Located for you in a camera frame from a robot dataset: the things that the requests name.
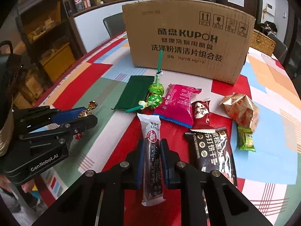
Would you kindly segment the small green snack packet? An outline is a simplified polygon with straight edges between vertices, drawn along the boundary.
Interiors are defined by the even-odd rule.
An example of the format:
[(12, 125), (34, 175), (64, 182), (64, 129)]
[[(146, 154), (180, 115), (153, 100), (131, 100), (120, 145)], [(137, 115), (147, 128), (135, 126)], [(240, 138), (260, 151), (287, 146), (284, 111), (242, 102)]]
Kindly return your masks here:
[(238, 148), (240, 150), (256, 152), (252, 135), (253, 135), (252, 129), (240, 125), (238, 126), (238, 137), (239, 137)]

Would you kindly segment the long white brown snack bar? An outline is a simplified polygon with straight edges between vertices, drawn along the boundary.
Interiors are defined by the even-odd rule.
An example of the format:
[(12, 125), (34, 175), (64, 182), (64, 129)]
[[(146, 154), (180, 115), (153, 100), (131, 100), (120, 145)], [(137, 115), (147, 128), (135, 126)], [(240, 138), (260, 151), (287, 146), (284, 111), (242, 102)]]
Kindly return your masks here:
[(160, 127), (158, 115), (137, 114), (143, 135), (143, 199), (142, 205), (149, 207), (165, 201), (163, 197), (161, 158), (160, 158)]

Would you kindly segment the white lower cabinets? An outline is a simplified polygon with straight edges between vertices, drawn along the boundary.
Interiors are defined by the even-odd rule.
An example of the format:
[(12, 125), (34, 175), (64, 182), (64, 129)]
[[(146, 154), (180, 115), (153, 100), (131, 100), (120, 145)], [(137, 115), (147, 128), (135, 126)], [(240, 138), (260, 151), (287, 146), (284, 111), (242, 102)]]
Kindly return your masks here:
[(122, 6), (127, 3), (132, 2), (121, 2), (99, 7), (74, 18), (86, 52), (90, 52), (110, 38), (103, 20), (109, 16), (121, 13)]

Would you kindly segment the dark green snack packet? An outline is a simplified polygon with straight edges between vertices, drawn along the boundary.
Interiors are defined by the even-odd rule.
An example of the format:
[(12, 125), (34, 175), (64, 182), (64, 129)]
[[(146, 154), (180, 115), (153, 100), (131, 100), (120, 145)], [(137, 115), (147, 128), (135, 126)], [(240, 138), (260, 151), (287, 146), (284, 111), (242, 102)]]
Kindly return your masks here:
[(137, 107), (139, 101), (146, 99), (154, 79), (154, 76), (131, 76), (113, 110), (125, 111)]

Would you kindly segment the pink snack packet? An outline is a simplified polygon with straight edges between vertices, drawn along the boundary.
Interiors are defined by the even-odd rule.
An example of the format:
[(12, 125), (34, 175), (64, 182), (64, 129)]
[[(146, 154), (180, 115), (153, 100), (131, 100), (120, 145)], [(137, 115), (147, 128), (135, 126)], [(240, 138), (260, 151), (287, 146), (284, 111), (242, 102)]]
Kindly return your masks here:
[(168, 88), (162, 103), (155, 108), (154, 115), (191, 128), (193, 124), (191, 99), (194, 94), (201, 93), (201, 89), (180, 84), (169, 84)]

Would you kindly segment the gold red candy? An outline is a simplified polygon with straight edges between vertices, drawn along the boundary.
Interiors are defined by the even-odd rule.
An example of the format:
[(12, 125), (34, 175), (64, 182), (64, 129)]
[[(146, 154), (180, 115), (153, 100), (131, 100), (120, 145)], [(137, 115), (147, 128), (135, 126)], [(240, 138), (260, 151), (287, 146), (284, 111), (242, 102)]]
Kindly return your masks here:
[[(96, 109), (97, 107), (98, 107), (98, 103), (96, 101), (90, 101), (87, 109), (81, 111), (78, 115), (78, 118), (83, 118), (89, 115), (93, 115), (92, 110)], [(82, 133), (77, 132), (75, 134), (75, 140), (81, 140), (81, 138), (82, 138)]]

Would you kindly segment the dark chair left side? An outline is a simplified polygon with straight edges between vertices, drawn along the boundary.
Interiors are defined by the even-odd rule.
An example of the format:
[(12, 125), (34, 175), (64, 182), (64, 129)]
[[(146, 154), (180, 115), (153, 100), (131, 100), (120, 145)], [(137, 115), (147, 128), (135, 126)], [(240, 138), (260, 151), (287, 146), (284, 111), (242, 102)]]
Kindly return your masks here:
[(111, 38), (125, 31), (123, 13), (106, 17), (103, 19), (103, 23)]

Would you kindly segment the green lollipop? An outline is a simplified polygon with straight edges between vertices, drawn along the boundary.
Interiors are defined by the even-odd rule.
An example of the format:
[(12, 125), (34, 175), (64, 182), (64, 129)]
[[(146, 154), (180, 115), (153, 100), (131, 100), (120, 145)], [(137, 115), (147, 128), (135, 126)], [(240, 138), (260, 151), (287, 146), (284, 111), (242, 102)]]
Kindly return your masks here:
[(162, 96), (157, 94), (151, 94), (146, 99), (146, 101), (139, 101), (138, 106), (127, 109), (125, 112), (130, 113), (138, 110), (143, 110), (145, 108), (155, 109), (162, 103), (162, 101), (163, 101)]
[(148, 91), (150, 94), (157, 94), (162, 96), (164, 94), (164, 87), (160, 82), (160, 76), (162, 76), (162, 59), (163, 59), (163, 51), (159, 51), (159, 58), (158, 58), (158, 67), (155, 75), (154, 82), (150, 85)]

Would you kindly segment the brown cardboard box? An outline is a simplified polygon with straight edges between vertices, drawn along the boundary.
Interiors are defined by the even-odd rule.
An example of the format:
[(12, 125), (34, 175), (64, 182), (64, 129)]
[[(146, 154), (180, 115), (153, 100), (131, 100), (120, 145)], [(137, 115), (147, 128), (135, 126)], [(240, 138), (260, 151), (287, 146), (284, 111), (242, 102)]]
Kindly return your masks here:
[(255, 18), (197, 0), (150, 0), (122, 7), (135, 66), (235, 84), (245, 63)]

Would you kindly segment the colourful patchwork tablecloth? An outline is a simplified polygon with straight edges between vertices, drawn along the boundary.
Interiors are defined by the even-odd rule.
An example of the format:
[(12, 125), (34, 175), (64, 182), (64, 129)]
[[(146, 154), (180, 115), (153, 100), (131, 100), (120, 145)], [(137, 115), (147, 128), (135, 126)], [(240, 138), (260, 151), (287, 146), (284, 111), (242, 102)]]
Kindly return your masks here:
[[(135, 113), (114, 110), (131, 76), (152, 76), (154, 69), (135, 67), (126, 33), (96, 47), (55, 84), (39, 105), (67, 110), (98, 103), (98, 124), (76, 141), (69, 158), (44, 172), (36, 186), (51, 205), (86, 170), (100, 172), (125, 159), (141, 137)], [(273, 225), (285, 225), (300, 204), (300, 99), (284, 68), (251, 48), (235, 85), (200, 76), (165, 71), (162, 84), (200, 88), (194, 100), (210, 102), (210, 123), (226, 127), (239, 190)], [(248, 95), (259, 108), (254, 152), (237, 148), (237, 125), (220, 104), (232, 93)]]

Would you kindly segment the wooden shelf unit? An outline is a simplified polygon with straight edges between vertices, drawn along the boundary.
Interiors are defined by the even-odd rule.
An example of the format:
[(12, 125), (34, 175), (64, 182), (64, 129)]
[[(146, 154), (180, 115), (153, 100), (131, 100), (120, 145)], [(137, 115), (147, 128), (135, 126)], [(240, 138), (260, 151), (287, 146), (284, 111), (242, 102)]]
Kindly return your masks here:
[(63, 0), (19, 0), (16, 25), (43, 91), (82, 56)]

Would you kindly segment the black soda cracker packet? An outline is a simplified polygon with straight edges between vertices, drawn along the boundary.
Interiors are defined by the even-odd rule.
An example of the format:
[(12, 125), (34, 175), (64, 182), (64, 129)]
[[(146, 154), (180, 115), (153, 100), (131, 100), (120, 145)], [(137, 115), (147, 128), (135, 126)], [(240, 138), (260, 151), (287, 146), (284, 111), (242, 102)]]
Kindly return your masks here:
[(207, 173), (218, 170), (237, 186), (234, 157), (225, 127), (210, 132), (186, 132), (184, 136), (189, 144), (190, 163), (197, 170)]

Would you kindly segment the gold fortune biscuits bag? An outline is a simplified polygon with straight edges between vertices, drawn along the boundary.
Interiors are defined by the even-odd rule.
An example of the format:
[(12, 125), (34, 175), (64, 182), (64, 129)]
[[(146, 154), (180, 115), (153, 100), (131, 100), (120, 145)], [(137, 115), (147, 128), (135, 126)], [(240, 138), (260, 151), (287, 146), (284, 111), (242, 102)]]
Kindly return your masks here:
[(225, 96), (219, 104), (224, 106), (227, 115), (238, 125), (256, 130), (259, 122), (259, 108), (246, 95), (233, 93)]

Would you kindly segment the woven wicker box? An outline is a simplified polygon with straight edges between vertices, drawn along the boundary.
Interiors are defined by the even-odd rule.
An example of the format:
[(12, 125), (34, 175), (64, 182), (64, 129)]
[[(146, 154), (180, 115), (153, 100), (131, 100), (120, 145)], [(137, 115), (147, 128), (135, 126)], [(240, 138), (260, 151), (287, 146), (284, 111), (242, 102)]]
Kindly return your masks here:
[(263, 33), (253, 29), (251, 48), (254, 48), (268, 56), (272, 56), (276, 43)]

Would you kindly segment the small red snack packet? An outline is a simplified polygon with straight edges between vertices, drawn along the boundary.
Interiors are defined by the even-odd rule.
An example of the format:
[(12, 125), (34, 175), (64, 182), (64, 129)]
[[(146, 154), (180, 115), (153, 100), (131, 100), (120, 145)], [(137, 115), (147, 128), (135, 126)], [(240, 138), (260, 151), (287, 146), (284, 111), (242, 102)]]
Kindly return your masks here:
[(192, 103), (193, 125), (192, 130), (210, 129), (210, 99)]

